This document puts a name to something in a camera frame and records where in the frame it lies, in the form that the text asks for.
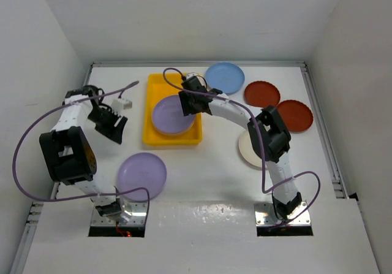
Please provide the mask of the purple plate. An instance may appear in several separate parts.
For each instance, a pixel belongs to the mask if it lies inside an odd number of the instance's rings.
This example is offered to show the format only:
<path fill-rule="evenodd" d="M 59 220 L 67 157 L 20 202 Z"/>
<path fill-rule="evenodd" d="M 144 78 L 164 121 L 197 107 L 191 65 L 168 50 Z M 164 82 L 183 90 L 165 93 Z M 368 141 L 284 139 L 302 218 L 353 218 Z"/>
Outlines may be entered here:
<path fill-rule="evenodd" d="M 167 168 L 160 157 L 152 153 L 137 153 L 127 158 L 117 173 L 116 188 L 119 192 L 144 187 L 149 198 L 158 196 L 167 179 Z"/>
<path fill-rule="evenodd" d="M 153 108 L 153 125 L 194 125 L 195 115 L 184 116 L 178 95 L 161 99 Z"/>

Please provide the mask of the blue plate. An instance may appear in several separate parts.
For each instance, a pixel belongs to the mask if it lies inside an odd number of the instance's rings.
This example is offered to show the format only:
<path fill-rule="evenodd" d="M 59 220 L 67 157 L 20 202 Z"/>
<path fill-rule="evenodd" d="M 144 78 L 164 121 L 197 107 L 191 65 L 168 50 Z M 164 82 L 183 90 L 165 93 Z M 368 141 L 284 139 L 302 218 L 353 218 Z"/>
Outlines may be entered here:
<path fill-rule="evenodd" d="M 206 70 L 205 80 L 210 88 L 219 89 L 225 94 L 234 94 L 242 88 L 245 75 L 236 64 L 216 63 Z"/>

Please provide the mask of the cream white plate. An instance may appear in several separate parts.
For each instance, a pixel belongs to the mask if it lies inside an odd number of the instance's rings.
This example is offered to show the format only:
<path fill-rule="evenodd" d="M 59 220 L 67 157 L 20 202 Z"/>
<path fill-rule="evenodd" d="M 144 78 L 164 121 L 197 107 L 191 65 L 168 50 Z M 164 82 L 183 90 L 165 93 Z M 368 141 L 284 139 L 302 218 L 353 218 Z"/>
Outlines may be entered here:
<path fill-rule="evenodd" d="M 262 160 L 254 152 L 251 139 L 247 131 L 243 131 L 238 138 L 238 149 L 242 158 L 256 169 L 262 168 Z"/>

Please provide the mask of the red-brown plate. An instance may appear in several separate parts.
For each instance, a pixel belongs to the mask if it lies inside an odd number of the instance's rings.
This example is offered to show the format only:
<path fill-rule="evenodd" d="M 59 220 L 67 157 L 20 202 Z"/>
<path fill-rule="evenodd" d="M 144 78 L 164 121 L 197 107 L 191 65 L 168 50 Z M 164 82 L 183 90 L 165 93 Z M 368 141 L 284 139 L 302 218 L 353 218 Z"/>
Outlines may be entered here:
<path fill-rule="evenodd" d="M 255 81 L 244 90 L 244 99 L 248 105 L 265 108 L 277 106 L 281 99 L 279 90 L 270 82 Z"/>
<path fill-rule="evenodd" d="M 304 132 L 313 124 L 314 117 L 310 108 L 300 101 L 282 101 L 277 109 L 290 132 Z"/>

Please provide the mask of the pink plate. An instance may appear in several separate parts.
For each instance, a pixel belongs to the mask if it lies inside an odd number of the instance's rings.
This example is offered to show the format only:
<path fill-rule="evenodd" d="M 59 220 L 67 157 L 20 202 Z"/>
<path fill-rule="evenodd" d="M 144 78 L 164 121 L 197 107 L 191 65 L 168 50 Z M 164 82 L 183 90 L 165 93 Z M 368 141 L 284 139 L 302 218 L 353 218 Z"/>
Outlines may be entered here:
<path fill-rule="evenodd" d="M 170 137 L 175 137 L 175 136 L 181 136 L 191 130 L 193 127 L 192 124 L 190 125 L 154 125 L 154 129 L 162 135 L 170 136 Z"/>

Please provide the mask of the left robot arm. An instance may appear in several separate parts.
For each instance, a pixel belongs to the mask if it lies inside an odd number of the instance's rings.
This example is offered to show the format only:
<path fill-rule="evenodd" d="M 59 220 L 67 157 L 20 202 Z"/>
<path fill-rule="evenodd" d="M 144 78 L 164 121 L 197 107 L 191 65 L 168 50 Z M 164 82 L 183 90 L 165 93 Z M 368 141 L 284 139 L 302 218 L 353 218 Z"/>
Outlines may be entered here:
<path fill-rule="evenodd" d="M 121 144 L 127 118 L 122 112 L 131 108 L 132 102 L 118 96 L 107 105 L 104 91 L 93 85 L 68 91 L 63 104 L 65 109 L 50 132 L 40 135 L 39 143 L 51 179 L 54 182 L 78 188 L 94 204 L 98 214 L 117 223 L 125 223 L 127 216 L 116 188 L 106 186 L 96 177 L 97 159 L 83 132 L 86 121 L 95 124 L 95 130 Z"/>

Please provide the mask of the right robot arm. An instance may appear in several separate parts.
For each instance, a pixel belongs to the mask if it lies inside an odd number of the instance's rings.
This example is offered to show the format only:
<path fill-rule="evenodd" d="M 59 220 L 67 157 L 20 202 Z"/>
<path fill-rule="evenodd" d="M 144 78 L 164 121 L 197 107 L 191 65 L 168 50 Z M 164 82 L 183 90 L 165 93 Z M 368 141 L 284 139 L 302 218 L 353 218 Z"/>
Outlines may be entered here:
<path fill-rule="evenodd" d="M 272 194 L 275 214 L 283 220 L 302 202 L 293 182 L 288 151 L 291 135 L 276 107 L 257 109 L 231 100 L 221 90 L 206 89 L 196 75 L 182 76 L 178 93 L 185 116 L 207 113 L 243 127 L 262 164 L 262 193 Z"/>

